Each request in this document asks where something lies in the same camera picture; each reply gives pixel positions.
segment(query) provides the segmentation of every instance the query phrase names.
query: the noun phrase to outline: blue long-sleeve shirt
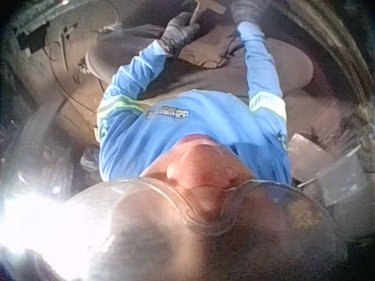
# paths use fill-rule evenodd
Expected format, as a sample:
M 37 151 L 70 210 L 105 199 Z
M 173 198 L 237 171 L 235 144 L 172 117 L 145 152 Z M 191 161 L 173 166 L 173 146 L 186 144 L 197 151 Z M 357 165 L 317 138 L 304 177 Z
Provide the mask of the blue long-sleeve shirt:
M 185 136 L 203 134 L 231 149 L 258 178 L 291 183 L 274 59 L 256 25 L 243 22 L 238 31 L 246 48 L 249 107 L 231 94 L 192 90 L 144 112 L 138 95 L 163 70 L 168 54 L 154 41 L 120 67 L 97 111 L 104 180 L 137 177 Z

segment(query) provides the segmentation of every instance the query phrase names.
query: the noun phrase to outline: glove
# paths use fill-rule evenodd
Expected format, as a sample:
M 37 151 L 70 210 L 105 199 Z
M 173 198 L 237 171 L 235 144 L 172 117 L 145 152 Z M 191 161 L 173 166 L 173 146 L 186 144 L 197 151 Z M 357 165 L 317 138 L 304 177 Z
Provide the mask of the glove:
M 259 25 L 260 18 L 270 2 L 271 0 L 235 0 L 230 5 L 234 22 L 236 25 L 241 22 Z
M 188 25 L 192 13 L 182 12 L 171 19 L 159 43 L 169 54 L 175 56 L 181 49 L 193 41 L 194 35 L 199 31 L 198 23 Z

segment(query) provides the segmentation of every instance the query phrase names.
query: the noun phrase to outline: person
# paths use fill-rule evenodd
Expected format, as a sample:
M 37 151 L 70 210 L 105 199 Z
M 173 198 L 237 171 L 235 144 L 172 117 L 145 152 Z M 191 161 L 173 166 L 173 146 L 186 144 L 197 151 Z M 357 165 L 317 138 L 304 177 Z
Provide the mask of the person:
M 198 32 L 189 13 L 118 69 L 97 111 L 104 182 L 66 203 L 74 235 L 52 251 L 65 258 L 50 262 L 57 272 L 83 264 L 84 280 L 321 280 L 345 258 L 329 216 L 290 187 L 285 102 L 258 25 L 268 4 L 231 5 L 249 105 L 191 90 L 140 106 Z
M 120 67 L 104 93 L 97 118 L 105 181 L 157 174 L 160 180 L 174 180 L 185 188 L 217 178 L 223 188 L 240 169 L 258 179 L 291 184 L 285 102 L 274 60 L 256 25 L 260 11 L 257 18 L 255 14 L 244 18 L 235 8 L 249 3 L 253 4 L 241 1 L 232 6 L 247 52 L 249 106 L 231 94 L 192 90 L 143 111 L 137 101 L 141 93 L 162 72 L 167 58 L 199 31 L 197 23 L 187 25 L 191 14 L 181 13 L 159 40 Z

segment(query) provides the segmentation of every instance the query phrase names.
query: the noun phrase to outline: logo on shirt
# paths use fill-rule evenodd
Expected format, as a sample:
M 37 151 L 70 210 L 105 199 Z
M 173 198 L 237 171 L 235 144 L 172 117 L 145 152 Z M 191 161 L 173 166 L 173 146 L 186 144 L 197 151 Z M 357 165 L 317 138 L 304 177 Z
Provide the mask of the logo on shirt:
M 154 115 L 166 115 L 176 119 L 188 118 L 190 116 L 190 111 L 185 109 L 180 109 L 176 107 L 169 107 L 163 105 L 156 111 L 147 111 L 146 119 L 151 119 Z
M 282 131 L 280 131 L 279 134 L 277 135 L 277 137 L 278 137 L 279 141 L 281 142 L 282 147 L 285 150 L 288 150 L 287 136 L 285 136 L 284 133 Z
M 103 142 L 108 135 L 108 130 L 110 129 L 110 125 L 108 124 L 107 120 L 103 120 L 99 127 L 99 134 L 97 135 L 97 141 Z

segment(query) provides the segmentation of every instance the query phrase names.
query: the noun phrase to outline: cuff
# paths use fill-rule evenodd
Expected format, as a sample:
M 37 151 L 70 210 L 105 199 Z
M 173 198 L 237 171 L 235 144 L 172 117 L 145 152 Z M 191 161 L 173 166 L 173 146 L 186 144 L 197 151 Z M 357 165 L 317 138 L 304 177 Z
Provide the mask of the cuff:
M 159 40 L 154 40 L 151 43 L 151 47 L 154 49 L 156 55 L 161 55 L 161 56 L 172 56 L 169 52 L 163 48 Z
M 237 30 L 240 32 L 241 39 L 243 41 L 252 40 L 254 37 L 258 37 L 259 35 L 264 37 L 264 33 L 260 27 L 250 22 L 241 22 L 237 26 Z

